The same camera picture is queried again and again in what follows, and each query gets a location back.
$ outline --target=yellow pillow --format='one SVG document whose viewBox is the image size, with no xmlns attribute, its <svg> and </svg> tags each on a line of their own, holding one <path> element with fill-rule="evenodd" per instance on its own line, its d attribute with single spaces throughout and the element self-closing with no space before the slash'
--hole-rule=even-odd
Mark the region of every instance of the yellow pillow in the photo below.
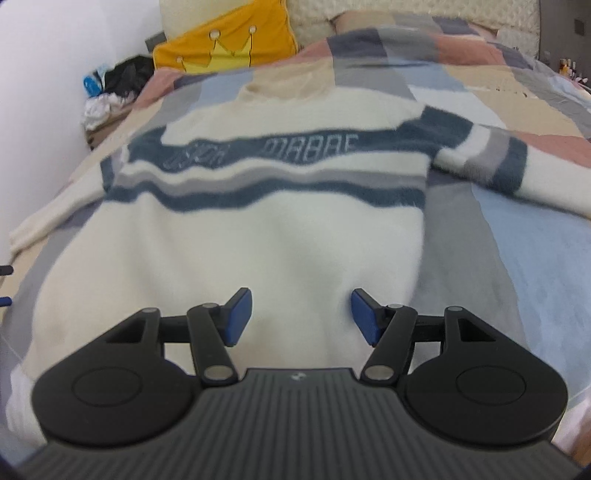
<svg viewBox="0 0 591 480">
<path fill-rule="evenodd" d="M 154 64 L 207 73 L 263 65 L 296 53 L 284 0 L 254 0 L 158 45 Z"/>
</svg>

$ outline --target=light blue patch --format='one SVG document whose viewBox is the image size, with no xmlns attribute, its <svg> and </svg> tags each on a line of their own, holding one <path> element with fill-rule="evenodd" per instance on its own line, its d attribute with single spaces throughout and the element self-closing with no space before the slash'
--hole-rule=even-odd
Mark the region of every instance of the light blue patch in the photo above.
<svg viewBox="0 0 591 480">
<path fill-rule="evenodd" d="M 570 98 L 571 100 L 577 102 L 579 105 L 584 106 L 585 108 L 591 108 L 591 100 L 587 100 L 586 98 L 582 97 L 577 89 L 570 81 L 560 75 L 553 75 L 547 78 L 548 82 L 552 87 Z"/>
<path fill-rule="evenodd" d="M 204 106 L 231 102 L 236 98 L 240 89 L 250 81 L 252 81 L 251 69 L 219 74 L 205 79 L 201 84 L 199 100 L 191 104 L 189 111 Z"/>
<path fill-rule="evenodd" d="M 408 85 L 435 90 L 451 90 L 452 92 L 467 92 L 464 84 L 455 79 L 437 63 L 418 63 L 404 59 L 388 59 L 388 64 L 395 66 Z"/>
<path fill-rule="evenodd" d="M 574 406 L 591 384 L 591 223 L 478 186 L 472 192 L 515 287 L 528 346 L 563 376 Z"/>
</svg>

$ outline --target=gray stripe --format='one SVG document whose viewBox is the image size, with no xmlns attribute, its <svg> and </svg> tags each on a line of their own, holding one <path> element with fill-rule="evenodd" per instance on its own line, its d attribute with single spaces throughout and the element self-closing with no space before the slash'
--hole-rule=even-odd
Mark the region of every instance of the gray stripe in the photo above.
<svg viewBox="0 0 591 480">
<path fill-rule="evenodd" d="M 0 325 L 0 333 L 21 358 L 27 354 L 32 339 L 33 311 L 37 296 L 57 258 L 100 205 L 95 202 L 78 210 L 48 238 L 31 269 L 22 279 L 12 306 Z M 20 363 L 17 356 L 0 342 L 0 423 L 6 424 L 6 404 L 12 393 L 10 373 Z"/>
<path fill-rule="evenodd" d="M 423 259 L 411 306 L 442 315 L 461 305 L 522 346 L 527 346 L 517 294 L 470 183 L 427 191 Z M 417 344 L 413 365 L 439 353 Z"/>
<path fill-rule="evenodd" d="M 149 181 L 157 185 L 158 188 L 167 195 L 183 196 L 197 192 L 235 192 L 246 186 L 269 179 L 285 180 L 299 184 L 318 183 L 323 181 L 345 181 L 362 187 L 376 189 L 410 187 L 424 190 L 425 188 L 425 177 L 423 176 L 347 170 L 320 170 L 301 174 L 274 167 L 251 168 L 224 180 L 188 179 L 178 185 L 167 183 L 152 172 L 142 171 L 132 176 L 120 174 L 117 177 L 116 186 L 124 189 L 131 189 L 143 181 Z"/>
<path fill-rule="evenodd" d="M 476 157 L 469 158 L 462 167 L 461 175 L 482 185 L 488 185 L 497 169 L 507 157 L 510 135 L 501 129 L 492 129 L 485 149 Z"/>
<path fill-rule="evenodd" d="M 570 118 L 585 138 L 591 137 L 591 113 L 581 103 L 557 92 L 547 80 L 530 70 L 511 69 L 511 72 L 532 93 Z"/>
</svg>

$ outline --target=ribbed surface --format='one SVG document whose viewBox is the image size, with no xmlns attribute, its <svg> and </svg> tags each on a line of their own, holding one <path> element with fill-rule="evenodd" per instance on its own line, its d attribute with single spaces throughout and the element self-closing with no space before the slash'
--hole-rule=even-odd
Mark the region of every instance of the ribbed surface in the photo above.
<svg viewBox="0 0 591 480">
<path fill-rule="evenodd" d="M 561 480 L 577 468 L 549 444 L 486 453 L 421 429 L 392 391 L 348 370 L 250 371 L 209 390 L 184 422 L 111 452 L 51 445 L 22 467 L 30 480 Z"/>
</svg>

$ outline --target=blue stripe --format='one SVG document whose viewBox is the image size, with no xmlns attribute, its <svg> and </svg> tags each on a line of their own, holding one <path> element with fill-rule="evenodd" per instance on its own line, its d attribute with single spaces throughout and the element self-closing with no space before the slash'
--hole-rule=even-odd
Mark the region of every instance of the blue stripe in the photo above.
<svg viewBox="0 0 591 480">
<path fill-rule="evenodd" d="M 197 165 L 215 170 L 249 157 L 311 165 L 350 153 L 403 151 L 423 153 L 433 160 L 442 148 L 456 148 L 465 141 L 472 126 L 457 115 L 425 107 L 420 118 L 403 122 L 396 129 L 317 130 L 225 142 L 195 139 L 182 146 L 162 144 L 165 127 L 160 127 L 130 142 L 129 162 L 143 160 L 176 173 Z"/>
<path fill-rule="evenodd" d="M 103 176 L 103 190 L 108 192 L 113 181 L 115 180 L 115 172 L 113 170 L 113 159 L 110 156 L 106 157 L 100 162 L 100 172 Z"/>
<path fill-rule="evenodd" d="M 131 203 L 142 193 L 151 193 L 166 208 L 175 212 L 194 212 L 203 209 L 234 209 L 249 206 L 265 196 L 280 191 L 318 192 L 345 194 L 375 207 L 412 206 L 423 209 L 425 194 L 420 189 L 400 187 L 397 189 L 372 189 L 347 182 L 325 181 L 300 184 L 286 180 L 269 179 L 244 187 L 235 192 L 190 193 L 172 196 L 158 186 L 143 181 L 131 189 L 113 187 L 105 200 Z"/>
<path fill-rule="evenodd" d="M 526 163 L 527 144 L 511 137 L 507 155 L 496 169 L 489 186 L 501 193 L 513 195 L 521 187 Z"/>
</svg>

